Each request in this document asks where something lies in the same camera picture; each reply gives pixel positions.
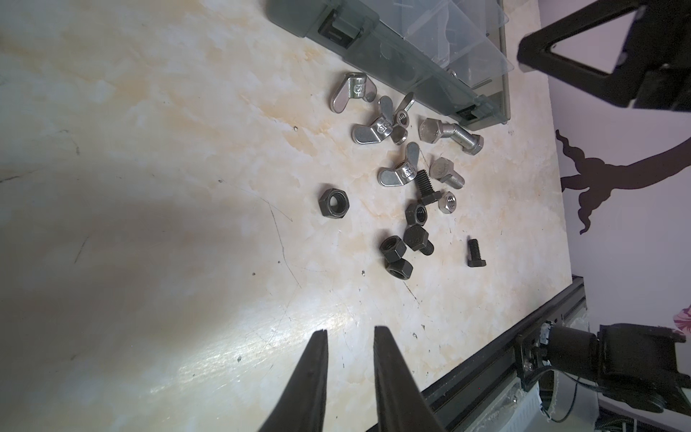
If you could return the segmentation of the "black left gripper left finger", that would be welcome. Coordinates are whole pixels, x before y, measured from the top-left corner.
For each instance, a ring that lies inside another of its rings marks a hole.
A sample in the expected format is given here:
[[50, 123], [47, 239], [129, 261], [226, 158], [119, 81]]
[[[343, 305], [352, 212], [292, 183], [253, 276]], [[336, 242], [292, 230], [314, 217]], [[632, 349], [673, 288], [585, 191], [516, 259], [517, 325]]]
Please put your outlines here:
[[315, 331], [290, 380], [259, 431], [322, 431], [329, 369], [328, 332]]

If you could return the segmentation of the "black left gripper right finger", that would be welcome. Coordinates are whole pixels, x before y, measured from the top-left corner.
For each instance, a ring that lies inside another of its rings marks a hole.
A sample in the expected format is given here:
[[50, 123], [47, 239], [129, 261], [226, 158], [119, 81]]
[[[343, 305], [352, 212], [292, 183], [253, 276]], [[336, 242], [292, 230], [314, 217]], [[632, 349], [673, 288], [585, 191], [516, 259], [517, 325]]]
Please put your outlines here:
[[444, 431], [385, 326], [374, 328], [374, 378], [380, 431]]

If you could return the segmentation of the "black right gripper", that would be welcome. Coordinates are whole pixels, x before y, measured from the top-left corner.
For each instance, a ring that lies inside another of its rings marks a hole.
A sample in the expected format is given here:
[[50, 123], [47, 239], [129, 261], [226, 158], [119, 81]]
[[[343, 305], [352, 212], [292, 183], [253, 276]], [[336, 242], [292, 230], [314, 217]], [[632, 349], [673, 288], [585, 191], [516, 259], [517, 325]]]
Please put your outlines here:
[[[633, 21], [611, 72], [554, 52], [554, 45], [626, 14]], [[689, 1], [596, 1], [523, 38], [522, 66], [619, 107], [690, 111]]]

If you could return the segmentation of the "silver hex nut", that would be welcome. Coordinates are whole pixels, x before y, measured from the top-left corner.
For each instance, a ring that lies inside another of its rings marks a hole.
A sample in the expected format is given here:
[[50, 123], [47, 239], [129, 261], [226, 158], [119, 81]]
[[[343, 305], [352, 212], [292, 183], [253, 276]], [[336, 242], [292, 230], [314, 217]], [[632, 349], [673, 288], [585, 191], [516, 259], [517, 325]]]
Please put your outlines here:
[[444, 214], [452, 214], [457, 209], [457, 200], [455, 194], [447, 191], [437, 201], [438, 209]]

